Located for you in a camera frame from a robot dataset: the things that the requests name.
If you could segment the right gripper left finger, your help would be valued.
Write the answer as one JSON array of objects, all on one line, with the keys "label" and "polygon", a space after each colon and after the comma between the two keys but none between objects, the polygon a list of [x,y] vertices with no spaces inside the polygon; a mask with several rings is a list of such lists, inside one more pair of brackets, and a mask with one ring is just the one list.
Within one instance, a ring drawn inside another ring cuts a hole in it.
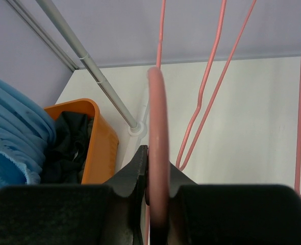
[{"label": "right gripper left finger", "polygon": [[0,189],[0,244],[144,244],[148,147],[103,184]]}]

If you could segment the olive green shorts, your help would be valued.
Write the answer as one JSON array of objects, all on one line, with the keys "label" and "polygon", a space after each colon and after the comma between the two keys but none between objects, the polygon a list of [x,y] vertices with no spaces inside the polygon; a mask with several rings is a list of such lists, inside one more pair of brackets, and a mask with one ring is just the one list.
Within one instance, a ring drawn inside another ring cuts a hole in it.
[{"label": "olive green shorts", "polygon": [[[88,125],[87,125],[87,151],[86,153],[88,153],[88,149],[89,149],[89,142],[90,142],[90,138],[91,138],[91,132],[92,132],[92,128],[93,128],[93,123],[94,123],[94,117],[91,117],[89,119],[89,122],[88,122]],[[84,160],[83,164],[82,164],[82,167],[81,167],[81,170],[79,171],[78,173],[78,179],[79,179],[79,182],[81,183],[82,182],[82,178],[83,178],[83,174],[84,174],[84,169],[85,169],[85,165],[86,165],[86,159]]]}]

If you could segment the light blue shorts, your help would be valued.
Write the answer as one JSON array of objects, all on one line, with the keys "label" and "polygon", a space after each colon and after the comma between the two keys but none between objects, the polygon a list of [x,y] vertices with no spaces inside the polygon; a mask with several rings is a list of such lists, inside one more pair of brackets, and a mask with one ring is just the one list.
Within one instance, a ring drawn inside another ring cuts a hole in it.
[{"label": "light blue shorts", "polygon": [[46,111],[0,80],[0,188],[40,183],[44,152],[55,141]]}]

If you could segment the dark navy shorts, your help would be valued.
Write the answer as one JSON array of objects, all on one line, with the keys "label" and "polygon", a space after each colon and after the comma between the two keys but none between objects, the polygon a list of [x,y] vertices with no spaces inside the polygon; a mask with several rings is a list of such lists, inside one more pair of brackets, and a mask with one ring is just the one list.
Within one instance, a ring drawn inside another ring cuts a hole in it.
[{"label": "dark navy shorts", "polygon": [[81,184],[78,173],[87,158],[86,114],[63,111],[55,120],[56,141],[46,150],[42,184]]}]

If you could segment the pink hanger of blue shorts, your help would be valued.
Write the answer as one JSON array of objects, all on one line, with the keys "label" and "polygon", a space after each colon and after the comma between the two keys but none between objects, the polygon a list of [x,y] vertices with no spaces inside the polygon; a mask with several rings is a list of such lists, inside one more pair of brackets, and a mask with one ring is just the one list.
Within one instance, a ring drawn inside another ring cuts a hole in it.
[{"label": "pink hanger of blue shorts", "polygon": [[161,67],[166,1],[162,2],[156,66],[147,72],[149,87],[148,197],[149,243],[167,244],[170,162],[165,84]]}]

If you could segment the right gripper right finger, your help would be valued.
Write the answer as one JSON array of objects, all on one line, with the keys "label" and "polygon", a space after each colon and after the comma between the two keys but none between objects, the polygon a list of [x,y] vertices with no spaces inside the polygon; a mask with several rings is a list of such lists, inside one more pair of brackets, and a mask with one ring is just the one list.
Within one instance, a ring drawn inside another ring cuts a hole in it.
[{"label": "right gripper right finger", "polygon": [[301,199],[274,184],[196,184],[170,168],[168,244],[301,244]]}]

